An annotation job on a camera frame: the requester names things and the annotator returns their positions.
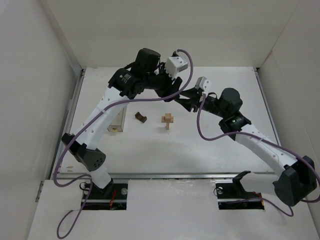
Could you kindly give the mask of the light wood rounded block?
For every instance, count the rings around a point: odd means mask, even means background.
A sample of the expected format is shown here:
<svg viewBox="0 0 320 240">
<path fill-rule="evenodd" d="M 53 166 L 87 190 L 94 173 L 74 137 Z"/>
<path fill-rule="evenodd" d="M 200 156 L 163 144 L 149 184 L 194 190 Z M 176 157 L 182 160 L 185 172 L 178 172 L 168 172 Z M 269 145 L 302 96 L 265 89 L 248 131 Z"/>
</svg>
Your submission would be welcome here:
<svg viewBox="0 0 320 240">
<path fill-rule="evenodd" d="M 166 113 L 166 114 L 164 115 L 164 117 L 165 117 L 165 119 L 170 119 L 170 118 L 172 117 L 172 115 L 171 115 L 170 113 Z"/>
</svg>

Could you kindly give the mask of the light wood notched block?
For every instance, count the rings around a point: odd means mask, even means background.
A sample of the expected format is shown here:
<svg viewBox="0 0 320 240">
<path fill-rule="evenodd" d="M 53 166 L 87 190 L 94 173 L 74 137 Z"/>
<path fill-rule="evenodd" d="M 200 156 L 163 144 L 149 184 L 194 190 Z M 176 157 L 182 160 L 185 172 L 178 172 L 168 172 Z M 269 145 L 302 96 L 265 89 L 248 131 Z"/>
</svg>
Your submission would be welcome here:
<svg viewBox="0 0 320 240">
<path fill-rule="evenodd" d="M 170 117 L 162 116 L 161 117 L 161 122 L 162 123 L 173 123 L 174 122 L 174 117 L 173 116 L 170 116 Z"/>
</svg>

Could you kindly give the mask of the tall light wood block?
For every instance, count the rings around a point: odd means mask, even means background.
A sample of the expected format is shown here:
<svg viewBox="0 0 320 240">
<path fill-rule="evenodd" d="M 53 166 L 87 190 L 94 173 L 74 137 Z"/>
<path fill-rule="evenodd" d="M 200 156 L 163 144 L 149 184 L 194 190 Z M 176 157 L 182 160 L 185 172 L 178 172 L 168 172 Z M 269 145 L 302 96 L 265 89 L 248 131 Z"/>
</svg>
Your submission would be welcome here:
<svg viewBox="0 0 320 240">
<path fill-rule="evenodd" d="M 166 123 L 165 129 L 166 129 L 167 131 L 170 129 L 170 123 L 169 123 L 169 122 Z"/>
</svg>

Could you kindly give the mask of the dark brown notched block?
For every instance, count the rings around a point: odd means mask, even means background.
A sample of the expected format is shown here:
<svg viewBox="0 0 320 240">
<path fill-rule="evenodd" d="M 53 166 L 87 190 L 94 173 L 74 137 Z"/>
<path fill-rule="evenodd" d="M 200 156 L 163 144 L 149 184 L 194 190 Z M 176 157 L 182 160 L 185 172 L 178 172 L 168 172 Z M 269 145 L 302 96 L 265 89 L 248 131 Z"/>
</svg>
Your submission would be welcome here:
<svg viewBox="0 0 320 240">
<path fill-rule="evenodd" d="M 145 123 L 147 121 L 147 117 L 143 116 L 139 111 L 134 115 L 137 120 L 141 123 Z"/>
</svg>

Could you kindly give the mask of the clear plastic box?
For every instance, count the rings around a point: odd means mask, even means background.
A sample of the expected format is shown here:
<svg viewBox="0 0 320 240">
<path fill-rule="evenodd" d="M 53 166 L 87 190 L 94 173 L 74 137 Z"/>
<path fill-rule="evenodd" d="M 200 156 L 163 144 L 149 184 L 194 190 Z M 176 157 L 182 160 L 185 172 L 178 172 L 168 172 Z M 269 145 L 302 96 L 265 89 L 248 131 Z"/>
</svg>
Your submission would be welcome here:
<svg viewBox="0 0 320 240">
<path fill-rule="evenodd" d="M 113 119 L 107 130 L 113 133 L 121 133 L 124 131 L 127 107 L 125 106 Z"/>
</svg>

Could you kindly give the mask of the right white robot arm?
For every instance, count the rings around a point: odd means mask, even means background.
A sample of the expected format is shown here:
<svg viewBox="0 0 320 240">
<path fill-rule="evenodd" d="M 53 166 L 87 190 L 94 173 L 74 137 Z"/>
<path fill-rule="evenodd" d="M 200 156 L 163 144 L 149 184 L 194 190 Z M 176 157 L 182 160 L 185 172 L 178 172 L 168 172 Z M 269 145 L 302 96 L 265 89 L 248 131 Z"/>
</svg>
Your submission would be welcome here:
<svg viewBox="0 0 320 240">
<path fill-rule="evenodd" d="M 269 140 L 245 117 L 240 108 L 243 101 L 234 88 L 225 88 L 220 97 L 214 92 L 205 93 L 200 87 L 184 90 L 176 102 L 187 111 L 197 114 L 200 125 L 202 111 L 221 118 L 218 123 L 223 136 L 243 145 L 263 160 L 278 176 L 272 183 L 272 191 L 287 206 L 307 202 L 306 197 L 317 189 L 320 176 L 314 161 Z"/>
</svg>

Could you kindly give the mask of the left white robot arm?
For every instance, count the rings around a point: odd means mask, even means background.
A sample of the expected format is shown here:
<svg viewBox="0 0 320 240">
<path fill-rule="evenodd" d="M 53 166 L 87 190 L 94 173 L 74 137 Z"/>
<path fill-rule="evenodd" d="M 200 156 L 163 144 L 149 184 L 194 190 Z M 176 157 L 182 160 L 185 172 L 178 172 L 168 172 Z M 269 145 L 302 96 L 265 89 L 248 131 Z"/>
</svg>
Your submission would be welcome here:
<svg viewBox="0 0 320 240">
<path fill-rule="evenodd" d="M 106 155 L 98 149 L 99 142 L 119 112 L 144 90 L 154 90 L 158 97 L 172 101 L 182 79 L 177 76 L 188 68 L 188 62 L 176 52 L 166 62 L 151 49 L 138 51 L 134 62 L 119 68 L 108 82 L 100 102 L 76 133 L 66 133 L 62 142 L 81 163 L 101 193 L 107 194 L 112 186 L 105 163 Z"/>
</svg>

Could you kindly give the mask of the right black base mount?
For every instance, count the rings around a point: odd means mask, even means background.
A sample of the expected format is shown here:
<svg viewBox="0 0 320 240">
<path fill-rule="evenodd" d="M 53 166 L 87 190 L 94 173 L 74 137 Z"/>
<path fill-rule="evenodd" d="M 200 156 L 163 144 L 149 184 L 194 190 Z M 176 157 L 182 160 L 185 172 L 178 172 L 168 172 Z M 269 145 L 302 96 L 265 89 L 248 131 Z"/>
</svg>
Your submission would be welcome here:
<svg viewBox="0 0 320 240">
<path fill-rule="evenodd" d="M 264 210 L 260 192 L 245 190 L 241 180 L 251 174 L 243 171 L 230 179 L 219 179 L 215 182 L 213 193 L 217 197 L 219 210 Z"/>
</svg>

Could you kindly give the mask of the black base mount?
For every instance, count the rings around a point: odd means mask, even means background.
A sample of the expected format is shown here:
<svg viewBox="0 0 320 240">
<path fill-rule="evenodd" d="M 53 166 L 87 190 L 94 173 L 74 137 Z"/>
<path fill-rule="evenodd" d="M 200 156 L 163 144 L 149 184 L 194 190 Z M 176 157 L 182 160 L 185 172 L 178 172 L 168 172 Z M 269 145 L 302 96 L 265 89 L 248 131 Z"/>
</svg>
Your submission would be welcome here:
<svg viewBox="0 0 320 240">
<path fill-rule="evenodd" d="M 241 180 L 251 174 L 243 171 L 230 179 L 219 179 L 215 182 L 213 193 L 217 197 L 219 210 L 264 210 L 260 192 L 245 190 Z"/>
<path fill-rule="evenodd" d="M 79 184 L 82 190 L 82 199 L 80 206 L 84 204 L 85 211 L 122 211 L 127 209 L 128 183 L 114 183 L 109 193 L 102 193 L 99 188 L 93 185 L 89 193 L 90 184 L 81 182 Z"/>
</svg>

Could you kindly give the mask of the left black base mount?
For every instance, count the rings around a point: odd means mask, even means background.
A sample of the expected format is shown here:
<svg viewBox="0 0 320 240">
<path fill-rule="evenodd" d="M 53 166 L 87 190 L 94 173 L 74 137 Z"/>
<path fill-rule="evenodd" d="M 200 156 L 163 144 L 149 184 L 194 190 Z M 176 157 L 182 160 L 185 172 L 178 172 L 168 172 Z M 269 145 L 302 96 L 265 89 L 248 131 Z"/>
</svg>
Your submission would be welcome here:
<svg viewBox="0 0 320 240">
<path fill-rule="evenodd" d="M 109 193 L 102 193 L 99 188 L 93 185 L 89 193 L 90 184 L 81 182 L 79 184 L 82 190 L 82 199 L 80 206 L 84 204 L 85 211 L 122 211 L 127 209 L 128 183 L 114 183 Z"/>
</svg>

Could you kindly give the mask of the metal rail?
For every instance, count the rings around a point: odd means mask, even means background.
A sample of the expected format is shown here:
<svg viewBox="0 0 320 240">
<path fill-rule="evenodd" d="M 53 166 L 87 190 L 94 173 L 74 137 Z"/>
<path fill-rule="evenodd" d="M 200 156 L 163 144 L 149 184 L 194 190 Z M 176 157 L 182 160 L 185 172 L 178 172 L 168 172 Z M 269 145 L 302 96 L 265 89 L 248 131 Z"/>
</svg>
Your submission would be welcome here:
<svg viewBox="0 0 320 240">
<path fill-rule="evenodd" d="M 270 172 L 256 173 L 259 177 L 276 176 Z M 82 176 L 84 173 L 58 173 L 57 179 L 75 179 Z M 154 179 L 231 179 L 238 175 L 238 173 L 109 173 L 113 179 L 136 179 L 136 180 L 154 180 Z"/>
</svg>

